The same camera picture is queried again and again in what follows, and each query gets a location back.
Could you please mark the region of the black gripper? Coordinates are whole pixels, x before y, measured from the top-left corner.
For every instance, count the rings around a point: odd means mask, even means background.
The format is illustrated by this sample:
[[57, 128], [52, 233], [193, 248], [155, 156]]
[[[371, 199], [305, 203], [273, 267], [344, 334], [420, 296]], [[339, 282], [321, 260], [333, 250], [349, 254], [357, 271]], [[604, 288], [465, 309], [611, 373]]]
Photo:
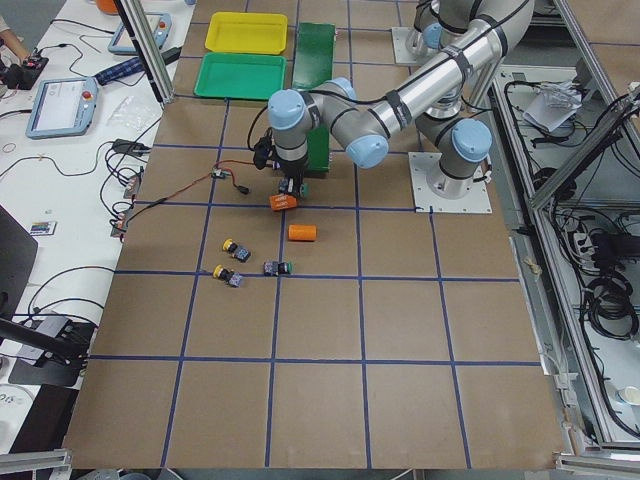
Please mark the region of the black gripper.
[[308, 165], [308, 158], [303, 157], [299, 160], [287, 161], [276, 157], [274, 163], [284, 175], [284, 177], [279, 180], [278, 192], [288, 194], [290, 186], [294, 186], [296, 196], [305, 196], [306, 183], [304, 182], [304, 174]]

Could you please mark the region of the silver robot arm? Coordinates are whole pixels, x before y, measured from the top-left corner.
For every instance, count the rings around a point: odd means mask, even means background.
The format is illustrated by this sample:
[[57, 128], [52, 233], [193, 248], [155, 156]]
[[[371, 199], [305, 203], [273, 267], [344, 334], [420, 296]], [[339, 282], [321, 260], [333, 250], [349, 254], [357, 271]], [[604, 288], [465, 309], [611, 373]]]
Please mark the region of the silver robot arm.
[[459, 94], [474, 73], [501, 60], [520, 42], [534, 7], [532, 1], [421, 1], [412, 38], [426, 38], [433, 24], [442, 31], [433, 56], [401, 85], [374, 100], [357, 100], [345, 78], [312, 90], [274, 93], [267, 113], [273, 158], [284, 174], [281, 192], [304, 195], [307, 137], [319, 126], [326, 127], [359, 167], [380, 163], [394, 134], [416, 123], [448, 94]]
[[440, 2], [437, 0], [419, 1], [414, 15], [413, 30], [407, 39], [407, 47], [416, 55], [437, 50], [442, 26], [439, 23]]

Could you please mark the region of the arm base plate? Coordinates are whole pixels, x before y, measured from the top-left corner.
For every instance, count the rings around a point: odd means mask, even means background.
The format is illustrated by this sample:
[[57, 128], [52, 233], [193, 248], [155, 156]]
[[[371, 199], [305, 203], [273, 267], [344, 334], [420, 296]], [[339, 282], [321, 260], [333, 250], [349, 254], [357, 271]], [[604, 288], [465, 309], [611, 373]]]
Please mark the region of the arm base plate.
[[413, 27], [392, 27], [391, 39], [397, 65], [415, 66], [426, 62], [427, 50], [423, 46], [421, 32]]
[[409, 152], [409, 171], [417, 213], [492, 213], [487, 181], [480, 164], [467, 179], [447, 176], [440, 165], [440, 153]]

